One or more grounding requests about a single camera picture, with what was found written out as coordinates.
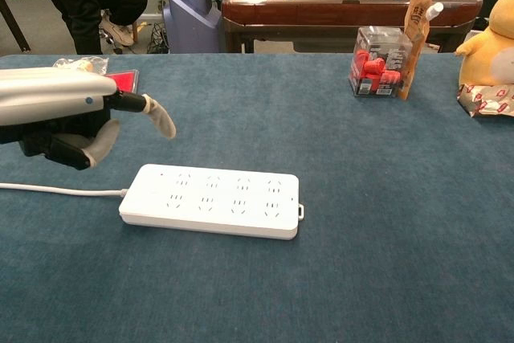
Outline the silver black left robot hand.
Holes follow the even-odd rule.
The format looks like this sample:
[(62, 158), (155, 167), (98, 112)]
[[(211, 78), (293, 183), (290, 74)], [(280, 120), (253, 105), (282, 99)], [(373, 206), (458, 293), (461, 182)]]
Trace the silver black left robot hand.
[(126, 92), (115, 80), (58, 67), (1, 72), (1, 143), (18, 143), (27, 157), (91, 169), (115, 145), (120, 122), (111, 111), (143, 113), (172, 139), (175, 124), (154, 98)]

